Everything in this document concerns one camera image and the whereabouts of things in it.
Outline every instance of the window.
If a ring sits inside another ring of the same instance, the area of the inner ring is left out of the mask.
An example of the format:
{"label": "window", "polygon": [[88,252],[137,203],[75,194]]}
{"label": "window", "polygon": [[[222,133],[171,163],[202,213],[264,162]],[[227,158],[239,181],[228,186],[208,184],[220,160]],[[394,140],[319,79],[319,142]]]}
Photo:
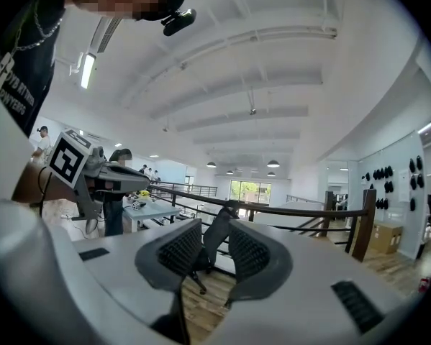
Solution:
{"label": "window", "polygon": [[185,184],[193,185],[194,184],[194,176],[186,176]]}
{"label": "window", "polygon": [[271,184],[231,180],[230,199],[242,202],[270,203]]}

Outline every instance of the cardboard box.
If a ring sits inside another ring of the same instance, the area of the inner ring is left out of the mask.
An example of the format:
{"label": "cardboard box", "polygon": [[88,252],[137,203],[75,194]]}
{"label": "cardboard box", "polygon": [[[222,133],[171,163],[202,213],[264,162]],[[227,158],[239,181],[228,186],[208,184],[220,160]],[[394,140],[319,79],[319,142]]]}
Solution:
{"label": "cardboard box", "polygon": [[368,245],[380,253],[391,254],[397,251],[401,236],[401,225],[374,221],[371,240]]}

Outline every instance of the office chair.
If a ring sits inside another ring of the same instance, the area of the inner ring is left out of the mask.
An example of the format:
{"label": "office chair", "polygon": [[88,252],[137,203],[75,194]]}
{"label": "office chair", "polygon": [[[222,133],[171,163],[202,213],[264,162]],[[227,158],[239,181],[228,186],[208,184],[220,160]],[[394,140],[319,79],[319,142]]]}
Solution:
{"label": "office chair", "polygon": [[199,279],[197,271],[205,270],[210,273],[217,260],[217,249],[223,243],[230,233],[230,219],[238,219],[237,202],[228,201],[220,209],[217,217],[213,220],[210,227],[206,230],[202,237],[203,245],[199,255],[191,268],[190,278],[201,288],[199,293],[204,295],[207,288]]}

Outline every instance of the necklace chain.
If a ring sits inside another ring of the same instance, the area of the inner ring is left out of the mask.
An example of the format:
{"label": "necklace chain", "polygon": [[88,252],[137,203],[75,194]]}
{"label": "necklace chain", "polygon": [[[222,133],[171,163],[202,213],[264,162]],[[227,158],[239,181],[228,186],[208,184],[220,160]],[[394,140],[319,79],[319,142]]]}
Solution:
{"label": "necklace chain", "polygon": [[14,49],[11,52],[11,55],[14,56],[14,53],[16,51],[26,51],[26,50],[31,50],[34,49],[35,47],[41,45],[47,38],[49,38],[50,36],[52,36],[54,34],[54,32],[57,30],[57,28],[60,26],[60,23],[62,22],[62,18],[60,18],[58,20],[58,22],[55,24],[55,26],[48,32],[48,33],[44,33],[44,31],[42,30],[40,21],[39,21],[39,17],[37,15],[37,5],[39,4],[40,0],[37,0],[35,3],[35,9],[34,9],[34,14],[33,17],[35,18],[35,24],[37,27],[37,30],[40,32],[40,35],[42,37],[41,40],[36,41],[30,45],[26,45],[26,46],[19,46],[19,40],[20,40],[20,36],[22,35],[22,26],[23,23],[20,25],[19,30],[17,31],[17,34],[15,36],[15,44],[14,44]]}

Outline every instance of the black cap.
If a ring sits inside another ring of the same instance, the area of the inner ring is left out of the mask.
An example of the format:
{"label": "black cap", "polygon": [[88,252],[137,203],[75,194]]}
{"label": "black cap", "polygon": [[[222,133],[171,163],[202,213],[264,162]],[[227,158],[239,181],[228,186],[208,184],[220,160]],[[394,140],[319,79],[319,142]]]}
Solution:
{"label": "black cap", "polygon": [[165,0],[163,3],[159,3],[157,11],[143,11],[134,14],[134,19],[140,20],[160,20],[168,17],[174,13],[185,0]]}

